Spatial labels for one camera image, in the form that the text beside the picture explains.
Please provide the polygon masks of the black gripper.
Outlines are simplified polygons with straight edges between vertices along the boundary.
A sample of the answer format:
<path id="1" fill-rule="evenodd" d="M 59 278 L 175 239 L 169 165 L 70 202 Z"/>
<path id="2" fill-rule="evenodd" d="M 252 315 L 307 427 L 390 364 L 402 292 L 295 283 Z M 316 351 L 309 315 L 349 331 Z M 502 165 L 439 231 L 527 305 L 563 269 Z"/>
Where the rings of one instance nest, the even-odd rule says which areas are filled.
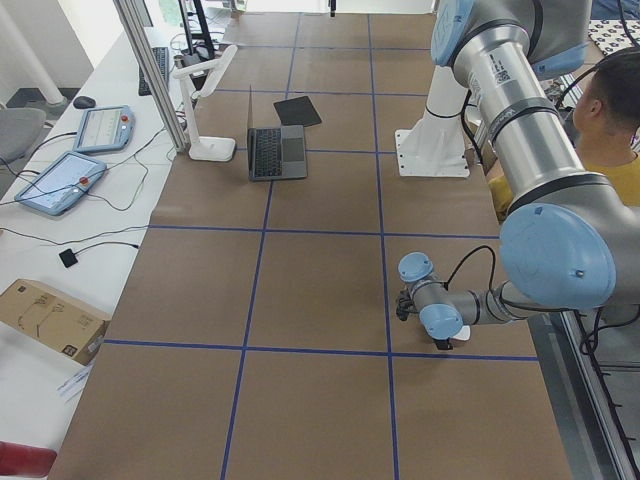
<path id="1" fill-rule="evenodd" d="M 396 317 L 400 321 L 407 321 L 410 315 L 416 315 L 419 318 L 422 328 L 427 333 L 427 336 L 433 341 L 437 350 L 452 350 L 453 344 L 449 337 L 436 338 L 432 334 L 432 330 L 427 325 L 429 320 L 429 308 L 430 305 L 418 310 L 415 306 L 410 294 L 407 290 L 402 290 L 395 300 L 396 304 Z"/>

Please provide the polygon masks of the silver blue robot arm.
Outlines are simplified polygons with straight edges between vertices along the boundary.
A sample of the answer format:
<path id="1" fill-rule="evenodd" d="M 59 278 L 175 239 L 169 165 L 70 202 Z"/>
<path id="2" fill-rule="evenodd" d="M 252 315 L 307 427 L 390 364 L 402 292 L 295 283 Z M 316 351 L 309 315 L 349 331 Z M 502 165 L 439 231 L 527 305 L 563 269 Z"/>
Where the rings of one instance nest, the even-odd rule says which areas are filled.
<path id="1" fill-rule="evenodd" d="M 419 252 L 399 264 L 400 318 L 417 314 L 440 350 L 476 324 L 639 301 L 639 211 L 586 170 L 541 81 L 585 59 L 587 1 L 443 1 L 431 56 L 474 94 L 514 200 L 500 231 L 507 280 L 453 293 Z"/>

